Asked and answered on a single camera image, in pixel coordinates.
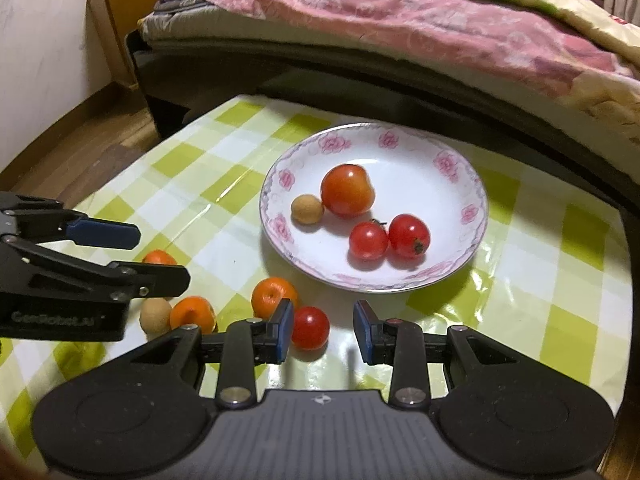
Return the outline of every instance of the orange tomato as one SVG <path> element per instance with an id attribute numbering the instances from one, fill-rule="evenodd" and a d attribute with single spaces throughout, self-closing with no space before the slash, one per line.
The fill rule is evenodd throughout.
<path id="1" fill-rule="evenodd" d="M 256 317 L 269 319 L 282 298 L 293 302 L 293 307 L 300 304 L 298 292 L 284 278 L 267 278 L 258 283 L 251 294 L 251 306 Z"/>
<path id="2" fill-rule="evenodd" d="M 161 264 L 161 265 L 177 265 L 178 262 L 169 253 L 164 252 L 162 249 L 156 249 L 151 251 L 147 256 L 142 258 L 144 264 Z"/>
<path id="3" fill-rule="evenodd" d="M 189 296 L 179 301 L 171 310 L 169 325 L 171 328 L 194 323 L 203 334 L 210 334 L 216 327 L 216 313 L 209 301 L 201 296 Z"/>
<path id="4" fill-rule="evenodd" d="M 333 214 L 342 218 L 353 218 L 371 209 L 376 192 L 371 187 L 367 171 L 362 166 L 341 164 L 322 179 L 320 198 Z"/>

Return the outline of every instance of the wooden nightstand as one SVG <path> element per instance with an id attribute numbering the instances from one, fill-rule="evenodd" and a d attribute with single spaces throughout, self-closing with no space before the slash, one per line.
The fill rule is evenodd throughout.
<path id="1" fill-rule="evenodd" d="M 114 81 L 134 89 L 137 86 L 125 46 L 125 36 L 148 15 L 157 0 L 89 0 L 89 9 Z"/>

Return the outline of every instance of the white wall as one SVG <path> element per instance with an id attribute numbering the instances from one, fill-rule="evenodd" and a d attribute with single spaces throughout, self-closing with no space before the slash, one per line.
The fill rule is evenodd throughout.
<path id="1" fill-rule="evenodd" d="M 0 171 L 110 81 L 85 0 L 0 0 Z"/>

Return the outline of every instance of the pink blanket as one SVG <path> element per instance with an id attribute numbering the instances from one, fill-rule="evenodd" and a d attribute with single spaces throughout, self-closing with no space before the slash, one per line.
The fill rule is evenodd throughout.
<path id="1" fill-rule="evenodd" d="M 627 63 L 532 10 L 487 0 L 207 1 L 519 81 L 613 124 L 629 125 L 628 107 L 640 102 L 640 84 Z"/>

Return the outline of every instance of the white plate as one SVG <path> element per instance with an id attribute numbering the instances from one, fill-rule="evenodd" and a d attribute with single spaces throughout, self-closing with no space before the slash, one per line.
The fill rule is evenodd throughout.
<path id="1" fill-rule="evenodd" d="M 389 249 L 378 262 L 349 255 L 349 233 L 368 218 L 344 220 L 326 211 L 319 224 L 292 221 L 291 202 L 320 196 L 320 183 L 339 164 L 359 164 L 376 191 L 371 217 L 401 213 L 431 232 L 425 257 L 404 260 Z M 486 193 L 471 164 L 425 132 L 379 123 L 338 126 L 302 140 L 271 167 L 260 192 L 260 219 L 280 255 L 313 278 L 359 292 L 401 292 L 435 283 L 476 252 L 487 224 Z"/>

